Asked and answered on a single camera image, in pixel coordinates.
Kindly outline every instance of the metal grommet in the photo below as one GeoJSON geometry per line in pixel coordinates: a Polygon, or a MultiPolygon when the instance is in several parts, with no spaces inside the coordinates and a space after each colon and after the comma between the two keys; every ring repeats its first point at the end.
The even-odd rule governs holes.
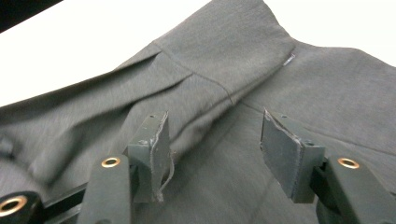
{"type": "Polygon", "coordinates": [[[102,166],[105,168],[110,168],[110,167],[114,167],[118,164],[120,164],[121,160],[117,157],[110,157],[105,159],[104,161],[102,161],[102,166]]]}
{"type": "Polygon", "coordinates": [[[338,162],[350,169],[358,169],[359,168],[359,164],[353,160],[347,159],[347,158],[340,158],[338,159],[338,162]]]}
{"type": "Polygon", "coordinates": [[[27,203],[25,196],[16,196],[0,203],[0,217],[5,217],[18,212],[27,203]]]}

